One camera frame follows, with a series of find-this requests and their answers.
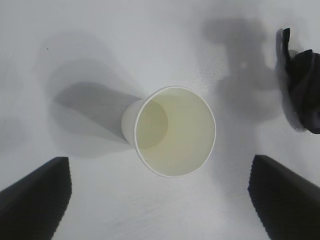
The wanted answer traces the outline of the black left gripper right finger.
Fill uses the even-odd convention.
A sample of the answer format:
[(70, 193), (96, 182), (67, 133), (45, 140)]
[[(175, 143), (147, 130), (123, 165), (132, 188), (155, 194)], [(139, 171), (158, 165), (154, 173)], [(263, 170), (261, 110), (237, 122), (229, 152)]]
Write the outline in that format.
[(320, 188), (266, 155), (255, 155), (248, 193), (271, 240), (320, 238)]

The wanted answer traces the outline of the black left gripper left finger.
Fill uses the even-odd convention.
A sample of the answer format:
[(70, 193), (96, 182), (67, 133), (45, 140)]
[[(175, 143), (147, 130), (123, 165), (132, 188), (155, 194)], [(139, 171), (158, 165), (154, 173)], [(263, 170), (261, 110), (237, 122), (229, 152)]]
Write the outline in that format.
[(0, 192), (2, 240), (50, 240), (70, 202), (68, 157), (55, 157)]

